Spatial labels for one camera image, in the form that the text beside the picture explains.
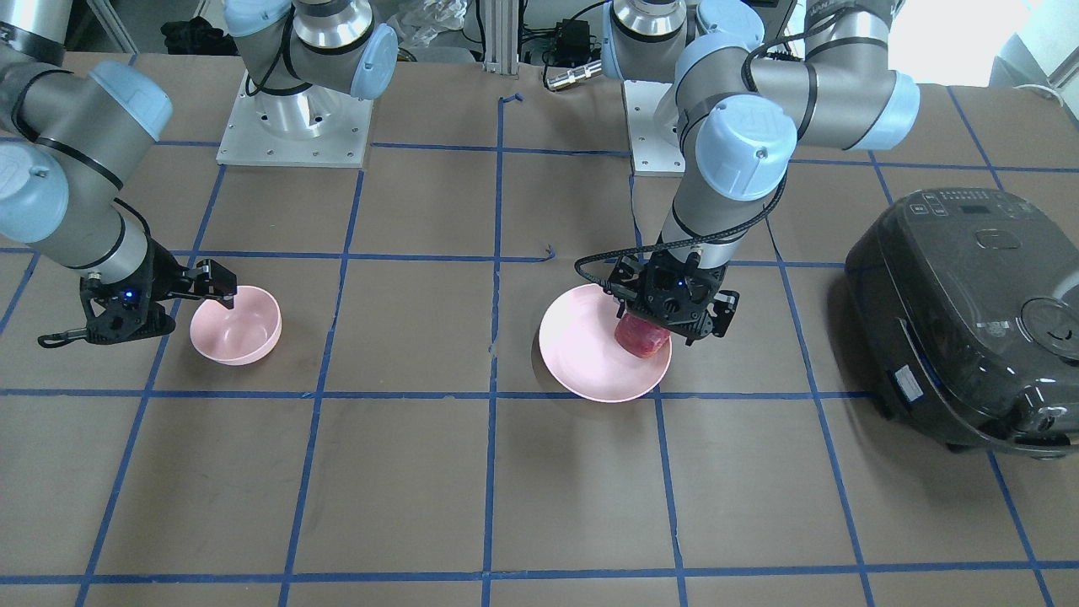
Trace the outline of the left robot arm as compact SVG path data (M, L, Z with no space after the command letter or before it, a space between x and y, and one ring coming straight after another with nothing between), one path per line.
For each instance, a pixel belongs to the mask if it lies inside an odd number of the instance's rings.
M768 57L759 12L701 1L689 40L684 1L609 1L601 61L612 79L666 82L658 120L684 173L647 262L620 252L601 287L620 304L615 339L650 357L672 334L721 337L738 295L726 265L786 187L797 144L894 148L912 130L920 89L888 66L900 1L809 1L802 59Z

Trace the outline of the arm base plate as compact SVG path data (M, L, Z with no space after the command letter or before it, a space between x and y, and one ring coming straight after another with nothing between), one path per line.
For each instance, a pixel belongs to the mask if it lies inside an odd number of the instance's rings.
M361 169L374 101L312 86L292 96L246 93L227 120L216 160L263 168Z
M627 80L623 82L625 123L631 140L633 173L639 176L680 177L686 168L679 146L678 112L670 83ZM753 109L737 107L732 101L721 101L701 123L699 135L711 126L711 138L718 143L706 143L706 151L730 153L733 149L748 147L755 154L759 143L753 139Z

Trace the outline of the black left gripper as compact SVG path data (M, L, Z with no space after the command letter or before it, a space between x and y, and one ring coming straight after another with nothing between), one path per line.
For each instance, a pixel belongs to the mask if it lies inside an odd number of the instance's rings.
M641 264L624 256L609 276L609 291L620 303L617 319L636 315L685 337L685 345L709 336L724 337L738 309L740 293L722 291L726 267L699 268L699 256L679 261L655 252Z

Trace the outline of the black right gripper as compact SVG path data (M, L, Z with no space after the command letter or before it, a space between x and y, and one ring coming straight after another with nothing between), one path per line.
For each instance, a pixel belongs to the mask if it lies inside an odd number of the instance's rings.
M162 306L163 300L216 301L234 309L240 291L238 278L218 261L203 259L194 266L182 266L154 239L149 242L142 264L126 279L105 284L97 277L84 277L78 288L84 328L39 336L42 348L62 348L76 341L111 346L166 336L176 323Z

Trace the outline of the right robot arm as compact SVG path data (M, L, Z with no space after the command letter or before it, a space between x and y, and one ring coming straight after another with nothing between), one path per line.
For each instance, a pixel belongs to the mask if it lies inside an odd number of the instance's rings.
M127 64L80 77L62 68L67 1L3 3L3 237L78 274L80 328L38 339L113 345L165 336L166 300L231 309L238 279L211 259L179 264L125 181L173 115L166 92ZM367 1L227 1L223 19L250 95L293 99L312 88L373 100L388 88L400 39Z

